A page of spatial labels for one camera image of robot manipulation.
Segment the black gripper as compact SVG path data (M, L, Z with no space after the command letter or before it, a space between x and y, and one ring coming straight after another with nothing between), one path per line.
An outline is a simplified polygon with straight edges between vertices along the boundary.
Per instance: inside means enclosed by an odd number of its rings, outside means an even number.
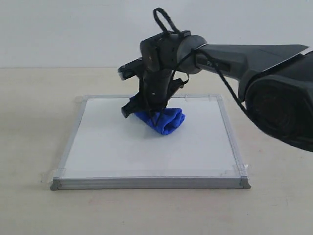
M130 97L129 102L121 108L124 118L149 110L152 125L157 126L169 99L178 89L184 87L184 81L180 78L174 79L173 73L169 69L155 72L145 69L140 78L139 92Z

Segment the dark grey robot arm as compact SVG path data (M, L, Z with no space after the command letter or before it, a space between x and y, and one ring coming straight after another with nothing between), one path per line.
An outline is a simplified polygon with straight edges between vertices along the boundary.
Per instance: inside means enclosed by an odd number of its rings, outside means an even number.
M122 107L124 117L164 113L185 85L177 71L202 70L238 81L233 98L265 134L293 147L313 149L313 50L304 45L211 45L190 31L165 31L140 43L141 57L122 65L122 80L139 78L139 91Z

